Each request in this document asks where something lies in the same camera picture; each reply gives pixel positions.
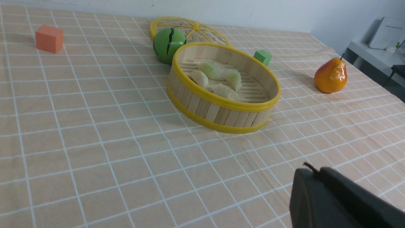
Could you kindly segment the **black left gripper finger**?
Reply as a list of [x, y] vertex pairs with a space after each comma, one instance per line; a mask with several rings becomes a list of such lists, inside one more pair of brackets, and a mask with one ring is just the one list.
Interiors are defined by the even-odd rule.
[[403, 228], [404, 211], [330, 168], [295, 170], [290, 198], [294, 228]]

